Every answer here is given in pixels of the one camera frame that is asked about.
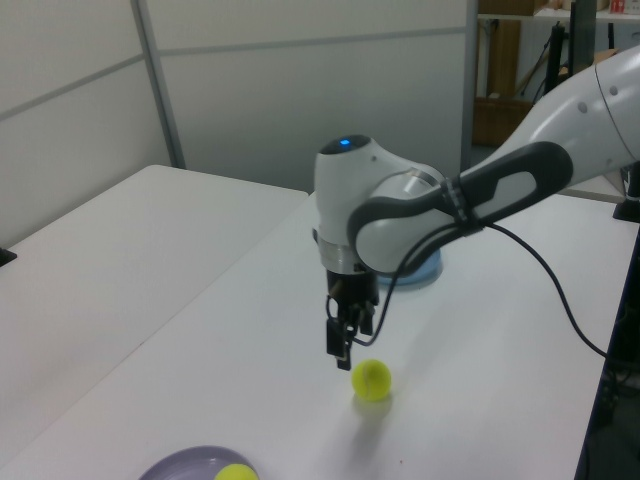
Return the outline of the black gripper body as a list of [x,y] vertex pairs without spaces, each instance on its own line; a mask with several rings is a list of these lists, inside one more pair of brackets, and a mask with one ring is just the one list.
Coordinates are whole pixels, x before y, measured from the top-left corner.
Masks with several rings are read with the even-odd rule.
[[329,319],[343,323],[358,323],[359,306],[379,304],[378,277],[371,272],[355,274],[326,272],[326,313]]

